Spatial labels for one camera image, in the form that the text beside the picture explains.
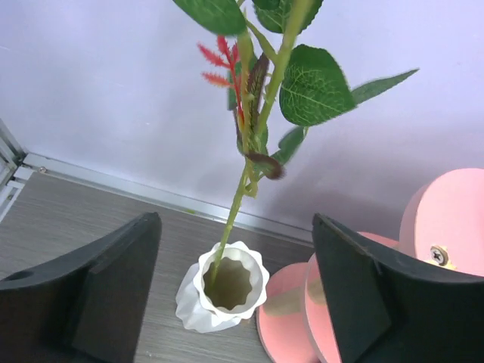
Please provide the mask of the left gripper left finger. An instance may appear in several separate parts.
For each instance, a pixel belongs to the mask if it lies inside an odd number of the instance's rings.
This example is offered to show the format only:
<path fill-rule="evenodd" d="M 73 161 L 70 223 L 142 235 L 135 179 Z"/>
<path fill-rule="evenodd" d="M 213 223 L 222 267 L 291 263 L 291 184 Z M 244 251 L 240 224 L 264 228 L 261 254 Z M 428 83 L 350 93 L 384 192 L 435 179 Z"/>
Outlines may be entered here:
<path fill-rule="evenodd" d="M 133 362 L 162 221 L 145 213 L 1 281 L 3 362 Z"/>

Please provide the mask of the green leafy flower stem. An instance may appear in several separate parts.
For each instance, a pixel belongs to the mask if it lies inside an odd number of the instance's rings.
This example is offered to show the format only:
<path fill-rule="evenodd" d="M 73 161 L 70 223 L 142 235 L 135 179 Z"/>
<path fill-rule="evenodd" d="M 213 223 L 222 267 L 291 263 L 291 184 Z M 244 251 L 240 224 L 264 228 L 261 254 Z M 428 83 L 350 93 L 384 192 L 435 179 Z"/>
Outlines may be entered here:
<path fill-rule="evenodd" d="M 244 197 L 255 197 L 262 178 L 278 180 L 309 128 L 354 110 L 405 81 L 409 72 L 350 88 L 340 65 L 323 48 L 297 37 L 317 16 L 320 1 L 255 1 L 256 22 L 240 1 L 181 0 L 178 7 L 216 36 L 216 50 L 200 46 L 203 57 L 222 73 L 204 73 L 228 92 L 236 145 L 244 169 L 215 259 L 218 274 L 225 245 Z"/>

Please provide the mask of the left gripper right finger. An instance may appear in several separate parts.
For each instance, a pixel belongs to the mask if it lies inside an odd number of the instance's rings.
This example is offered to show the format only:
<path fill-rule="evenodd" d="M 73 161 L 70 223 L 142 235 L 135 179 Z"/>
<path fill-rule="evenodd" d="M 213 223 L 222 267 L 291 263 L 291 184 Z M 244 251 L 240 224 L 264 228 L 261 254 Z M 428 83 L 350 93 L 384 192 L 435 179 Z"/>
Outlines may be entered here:
<path fill-rule="evenodd" d="M 481 362 L 483 279 L 315 214 L 312 239 L 344 362 Z"/>

